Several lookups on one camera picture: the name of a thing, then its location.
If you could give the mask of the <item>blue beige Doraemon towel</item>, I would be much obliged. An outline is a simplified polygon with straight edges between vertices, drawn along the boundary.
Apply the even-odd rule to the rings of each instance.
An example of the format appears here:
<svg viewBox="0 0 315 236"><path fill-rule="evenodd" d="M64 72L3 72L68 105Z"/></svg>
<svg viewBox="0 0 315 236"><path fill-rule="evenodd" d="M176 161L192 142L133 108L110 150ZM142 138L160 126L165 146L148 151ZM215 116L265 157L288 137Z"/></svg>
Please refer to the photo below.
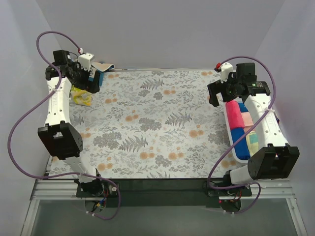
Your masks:
<svg viewBox="0 0 315 236"><path fill-rule="evenodd" d="M96 82L98 78L98 85L102 86L104 73L115 69L115 65L109 63L92 62L89 81Z"/></svg>

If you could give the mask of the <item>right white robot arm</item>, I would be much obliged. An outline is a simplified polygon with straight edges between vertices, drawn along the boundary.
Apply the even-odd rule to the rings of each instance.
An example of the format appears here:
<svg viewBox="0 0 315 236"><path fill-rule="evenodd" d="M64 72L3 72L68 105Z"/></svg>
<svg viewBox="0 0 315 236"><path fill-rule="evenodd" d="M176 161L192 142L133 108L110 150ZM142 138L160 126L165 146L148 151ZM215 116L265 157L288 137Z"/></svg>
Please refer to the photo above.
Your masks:
<svg viewBox="0 0 315 236"><path fill-rule="evenodd" d="M221 183L207 182L208 187L232 196L256 180L288 178L300 152L289 144L272 110L276 91L270 90L265 81L257 80L254 63L239 63L234 70L230 63L224 62L216 66L216 71L221 76L208 84L209 103L219 105L218 93L225 103L241 98L254 122L258 151L245 166L225 174Z"/></svg>

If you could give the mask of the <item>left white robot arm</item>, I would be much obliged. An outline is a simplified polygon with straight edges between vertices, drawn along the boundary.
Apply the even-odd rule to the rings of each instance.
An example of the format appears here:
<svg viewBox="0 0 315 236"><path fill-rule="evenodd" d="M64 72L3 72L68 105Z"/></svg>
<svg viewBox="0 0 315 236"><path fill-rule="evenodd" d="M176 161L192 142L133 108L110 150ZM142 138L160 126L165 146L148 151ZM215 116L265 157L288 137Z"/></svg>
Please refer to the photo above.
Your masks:
<svg viewBox="0 0 315 236"><path fill-rule="evenodd" d="M72 126L69 117L69 96L72 85L99 91L99 79L91 81L90 75L95 72L92 67L94 55L82 53L76 61L70 52L57 50L53 52L54 62L45 70L49 92L53 95L48 100L48 115L45 125L37 134L51 156L57 157L70 166L78 175L76 183L84 192L98 197L104 193L105 185L98 179L96 168L83 161L80 153L83 150L81 134Z"/></svg>

